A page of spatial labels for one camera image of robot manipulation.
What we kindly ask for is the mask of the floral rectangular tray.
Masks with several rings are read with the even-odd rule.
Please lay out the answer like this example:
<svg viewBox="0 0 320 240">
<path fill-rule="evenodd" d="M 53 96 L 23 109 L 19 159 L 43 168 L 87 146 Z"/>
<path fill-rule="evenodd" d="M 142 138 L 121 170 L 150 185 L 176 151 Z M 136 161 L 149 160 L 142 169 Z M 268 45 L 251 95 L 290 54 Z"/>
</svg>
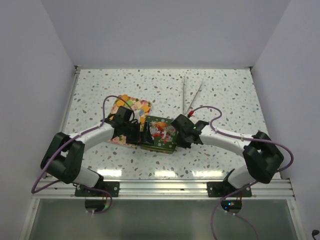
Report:
<svg viewBox="0 0 320 240">
<path fill-rule="evenodd" d="M 113 138 L 110 141 L 128 147 L 153 144 L 154 141 L 149 131 L 150 124 L 147 122 L 151 108 L 150 101 L 126 94 L 119 96 L 104 120 L 115 127 Z"/>
</svg>

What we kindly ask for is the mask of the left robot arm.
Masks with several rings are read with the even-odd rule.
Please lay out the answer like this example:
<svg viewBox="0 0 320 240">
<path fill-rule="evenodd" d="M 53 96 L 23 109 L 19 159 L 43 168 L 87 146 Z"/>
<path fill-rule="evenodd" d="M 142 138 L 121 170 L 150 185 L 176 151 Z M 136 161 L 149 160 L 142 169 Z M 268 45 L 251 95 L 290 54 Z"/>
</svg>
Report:
<svg viewBox="0 0 320 240">
<path fill-rule="evenodd" d="M 138 121 L 140 115 L 126 107 L 119 107 L 116 113 L 101 120 L 101 123 L 82 133 L 74 135 L 57 133 L 41 162 L 40 168 L 65 184 L 86 186 L 92 196 L 103 193 L 103 177 L 95 171 L 82 166 L 84 153 L 94 146 L 125 137 L 125 142 L 132 145 L 153 145 L 149 123 L 146 121 L 141 129 Z"/>
</svg>

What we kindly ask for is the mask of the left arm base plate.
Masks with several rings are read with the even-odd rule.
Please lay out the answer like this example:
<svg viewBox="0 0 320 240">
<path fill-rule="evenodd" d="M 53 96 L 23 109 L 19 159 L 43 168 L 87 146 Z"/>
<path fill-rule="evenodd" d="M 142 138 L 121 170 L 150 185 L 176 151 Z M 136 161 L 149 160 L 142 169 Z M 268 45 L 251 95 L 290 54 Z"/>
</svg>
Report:
<svg viewBox="0 0 320 240">
<path fill-rule="evenodd" d="M 118 181 L 103 181 L 94 187 L 84 185 L 77 186 L 74 195 L 76 197 L 106 197 L 108 192 L 111 197 L 118 197 L 120 183 Z"/>
</svg>

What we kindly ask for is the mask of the metal tongs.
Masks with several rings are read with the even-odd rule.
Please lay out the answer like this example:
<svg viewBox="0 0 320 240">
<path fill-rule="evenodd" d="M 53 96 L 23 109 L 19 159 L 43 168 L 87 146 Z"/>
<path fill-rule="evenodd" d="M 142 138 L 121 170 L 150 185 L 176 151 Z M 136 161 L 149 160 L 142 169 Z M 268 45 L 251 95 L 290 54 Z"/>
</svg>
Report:
<svg viewBox="0 0 320 240">
<path fill-rule="evenodd" d="M 186 115 L 203 83 L 199 75 L 186 74 L 183 82 L 183 114 Z"/>
</svg>

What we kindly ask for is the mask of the gold tin lid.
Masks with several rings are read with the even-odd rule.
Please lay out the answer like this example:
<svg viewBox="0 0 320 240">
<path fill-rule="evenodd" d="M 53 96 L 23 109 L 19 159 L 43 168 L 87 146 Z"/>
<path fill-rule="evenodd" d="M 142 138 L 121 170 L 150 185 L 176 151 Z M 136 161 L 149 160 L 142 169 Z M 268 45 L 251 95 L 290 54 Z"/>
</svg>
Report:
<svg viewBox="0 0 320 240">
<path fill-rule="evenodd" d="M 142 144 L 143 150 L 172 154 L 176 149 L 178 131 L 171 125 L 173 119 L 148 115 L 146 121 L 153 139 L 153 145 Z"/>
</svg>

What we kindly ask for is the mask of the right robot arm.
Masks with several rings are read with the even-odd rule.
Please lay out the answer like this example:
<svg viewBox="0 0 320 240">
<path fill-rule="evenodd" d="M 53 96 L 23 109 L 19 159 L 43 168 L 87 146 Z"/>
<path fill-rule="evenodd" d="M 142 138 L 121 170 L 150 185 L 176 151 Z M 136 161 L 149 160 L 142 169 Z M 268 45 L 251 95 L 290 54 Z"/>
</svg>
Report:
<svg viewBox="0 0 320 240">
<path fill-rule="evenodd" d="M 223 192 L 235 196 L 243 186 L 255 181 L 268 184 L 284 160 L 284 156 L 264 132 L 255 135 L 222 132 L 209 122 L 192 121 L 180 114 L 171 122 L 177 131 L 175 144 L 190 149 L 193 144 L 222 148 L 243 157 L 245 165 L 231 170 L 224 178 Z"/>
</svg>

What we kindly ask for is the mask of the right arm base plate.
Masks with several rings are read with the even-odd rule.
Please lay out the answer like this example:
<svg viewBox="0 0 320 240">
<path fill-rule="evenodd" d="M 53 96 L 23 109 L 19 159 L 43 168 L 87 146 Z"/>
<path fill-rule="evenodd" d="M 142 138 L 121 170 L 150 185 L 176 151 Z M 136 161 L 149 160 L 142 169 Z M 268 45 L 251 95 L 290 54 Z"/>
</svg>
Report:
<svg viewBox="0 0 320 240">
<path fill-rule="evenodd" d="M 235 197 L 245 197 L 249 198 L 252 197 L 252 190 L 249 186 L 245 185 L 241 187 L 243 190 L 237 192 L 233 196 Z M 237 190 L 240 190 L 239 188 L 235 188 L 227 181 L 208 181 L 206 183 L 206 189 L 207 189 L 207 195 L 210 198 L 222 198 L 225 197 L 231 193 L 234 193 Z"/>
</svg>

